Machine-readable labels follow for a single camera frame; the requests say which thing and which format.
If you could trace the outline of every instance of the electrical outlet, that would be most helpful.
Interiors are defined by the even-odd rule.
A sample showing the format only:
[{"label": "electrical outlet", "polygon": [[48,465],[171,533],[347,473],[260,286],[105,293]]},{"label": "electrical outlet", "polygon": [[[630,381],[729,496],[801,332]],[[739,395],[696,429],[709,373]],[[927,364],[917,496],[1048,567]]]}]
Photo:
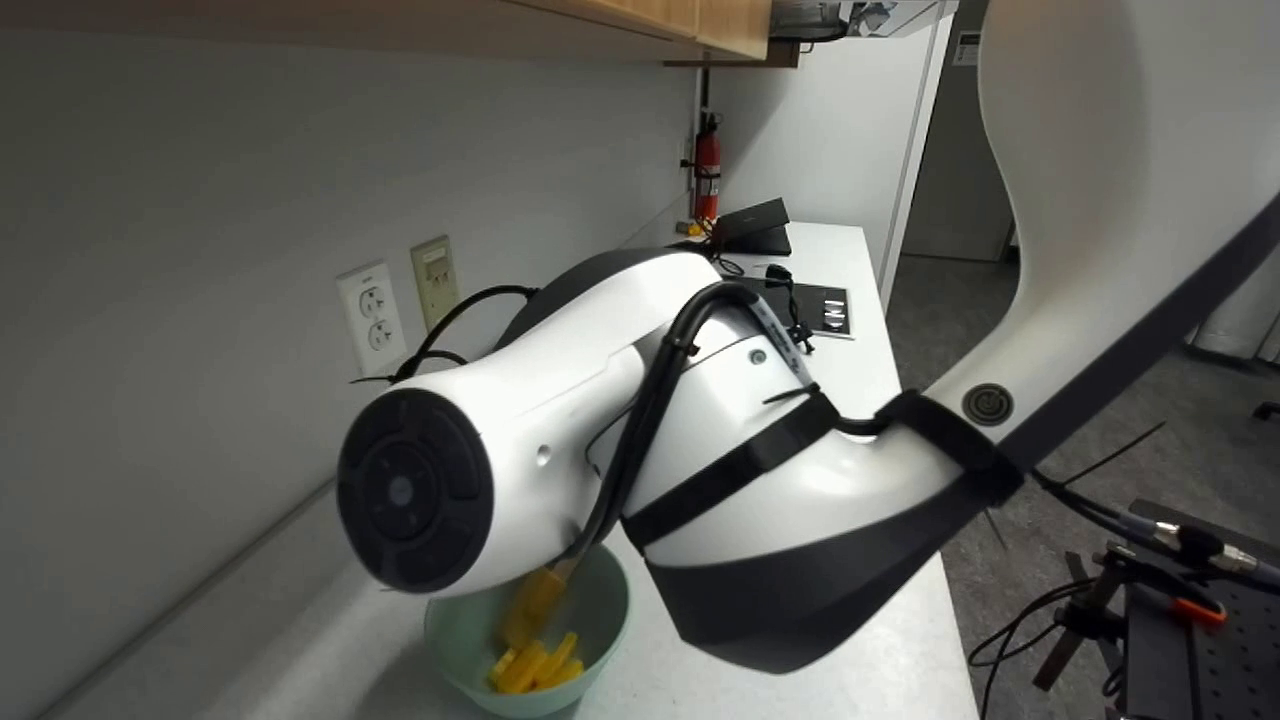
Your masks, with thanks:
[{"label": "electrical outlet", "polygon": [[434,235],[413,250],[413,279],[415,279],[415,300],[423,308],[423,326],[438,328],[446,312],[453,312],[456,306],[450,235]]},{"label": "electrical outlet", "polygon": [[351,342],[360,354],[360,373],[381,375],[404,361],[404,326],[391,293],[387,266],[367,266],[337,279],[346,295]]}]

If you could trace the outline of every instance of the bowl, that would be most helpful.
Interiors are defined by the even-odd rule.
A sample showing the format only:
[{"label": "bowl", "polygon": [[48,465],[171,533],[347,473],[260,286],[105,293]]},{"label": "bowl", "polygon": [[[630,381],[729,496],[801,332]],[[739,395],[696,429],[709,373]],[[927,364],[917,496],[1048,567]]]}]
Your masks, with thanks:
[{"label": "bowl", "polygon": [[585,678],[545,693],[505,697],[489,685],[489,670],[499,658],[496,623],[509,612],[518,587],[522,579],[473,598],[434,602],[423,639],[428,660],[453,688],[460,688],[491,718],[553,718],[585,699],[603,665],[618,658],[618,643],[631,618],[630,573],[608,548],[596,544],[582,560],[568,598],[561,602],[545,633],[545,643],[557,643],[564,633],[582,635],[578,654],[585,660]]}]

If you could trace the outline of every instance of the robotic arm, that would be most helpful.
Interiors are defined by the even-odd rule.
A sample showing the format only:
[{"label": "robotic arm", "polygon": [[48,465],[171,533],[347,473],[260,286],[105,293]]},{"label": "robotic arm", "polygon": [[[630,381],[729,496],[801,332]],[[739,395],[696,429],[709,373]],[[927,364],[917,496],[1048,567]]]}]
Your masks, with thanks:
[{"label": "robotic arm", "polygon": [[608,509],[690,643],[768,672],[823,658],[1274,252],[1274,27],[1274,0],[993,0],[982,95],[1026,276],[967,361],[857,425],[717,266],[608,252],[491,357],[360,412],[357,556],[404,592],[476,592]]}]

